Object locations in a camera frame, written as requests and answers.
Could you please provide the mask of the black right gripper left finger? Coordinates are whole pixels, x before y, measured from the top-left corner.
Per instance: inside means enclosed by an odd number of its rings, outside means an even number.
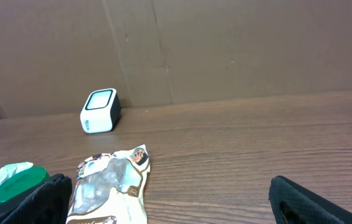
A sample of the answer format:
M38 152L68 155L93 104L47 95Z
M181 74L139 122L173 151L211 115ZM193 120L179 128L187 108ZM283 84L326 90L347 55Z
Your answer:
M55 174L0 205L0 224L65 224L72 180Z

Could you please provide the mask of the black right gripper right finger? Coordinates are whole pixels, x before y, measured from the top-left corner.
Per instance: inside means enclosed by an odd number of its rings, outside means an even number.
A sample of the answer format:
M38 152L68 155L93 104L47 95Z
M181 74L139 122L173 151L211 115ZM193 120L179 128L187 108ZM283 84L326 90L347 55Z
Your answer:
M350 224L352 213L278 175L271 180L269 201L277 224Z

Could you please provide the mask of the green lid jar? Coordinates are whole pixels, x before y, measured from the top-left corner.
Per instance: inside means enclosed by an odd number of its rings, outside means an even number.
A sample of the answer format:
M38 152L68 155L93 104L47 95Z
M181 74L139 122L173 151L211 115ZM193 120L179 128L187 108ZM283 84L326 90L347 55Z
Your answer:
M31 167L15 174L0 185L0 204L44 183L49 178L50 175L44 167Z

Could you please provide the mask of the brown white snack pouch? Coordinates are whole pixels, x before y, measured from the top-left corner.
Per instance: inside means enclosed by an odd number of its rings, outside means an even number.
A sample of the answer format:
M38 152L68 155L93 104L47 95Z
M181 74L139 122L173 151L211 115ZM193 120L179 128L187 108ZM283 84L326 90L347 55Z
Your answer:
M144 144L80 162L66 224L147 223L144 187L150 171Z

